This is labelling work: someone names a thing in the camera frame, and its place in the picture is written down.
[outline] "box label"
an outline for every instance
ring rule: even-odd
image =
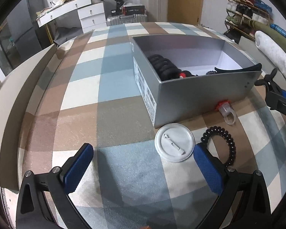
[[[157,103],[155,102],[155,99],[149,89],[149,87],[147,86],[147,83],[142,75],[142,72],[135,60],[135,58],[133,58],[133,69],[134,69],[134,78],[136,80],[136,83],[138,85],[138,88],[140,90],[140,93],[142,95],[143,101],[145,103],[145,106],[147,108],[147,112],[150,116],[150,119],[153,123],[153,125],[155,125],[155,113],[156,113],[156,107],[157,107]]]

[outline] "silver suitcase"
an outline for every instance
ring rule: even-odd
[[[147,22],[147,15],[116,15],[107,18],[107,26],[121,25],[126,23]]]

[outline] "yellow door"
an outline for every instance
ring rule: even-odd
[[[203,0],[168,0],[168,21],[197,25]]]

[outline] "plaid tablecloth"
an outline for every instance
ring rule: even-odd
[[[27,108],[19,148],[24,154],[22,173],[48,172],[84,142],[94,146],[93,161],[69,195],[92,228],[194,228],[216,199],[193,157],[170,163],[160,158],[154,146],[156,130],[134,80],[129,41],[133,35],[164,33],[220,38],[238,48],[214,30],[185,24],[134,23],[97,29],[57,50]],[[234,103],[238,116],[234,126],[227,125],[218,112],[181,123],[192,131],[196,143],[208,127],[226,128],[237,149],[236,169],[263,172],[273,211],[286,191],[286,117],[270,111],[264,97],[265,88],[254,87],[246,99]],[[220,137],[210,141],[209,150],[222,162],[228,157]],[[48,194],[47,198],[64,227]],[[233,206],[227,221],[234,210]]]

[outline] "metal screw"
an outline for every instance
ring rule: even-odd
[[[25,172],[24,175],[25,175],[26,177],[29,177],[31,174],[32,174],[32,172],[31,172],[30,170],[28,170],[27,172]]]
[[[262,175],[262,172],[260,170],[256,170],[255,174],[257,174],[260,177]]]
[[[235,169],[234,169],[233,167],[231,167],[231,166],[228,166],[228,167],[227,167],[227,170],[228,170],[229,172],[234,172],[234,171],[235,171]]]
[[[60,167],[56,166],[52,169],[53,173],[57,173],[58,171],[60,171]]]

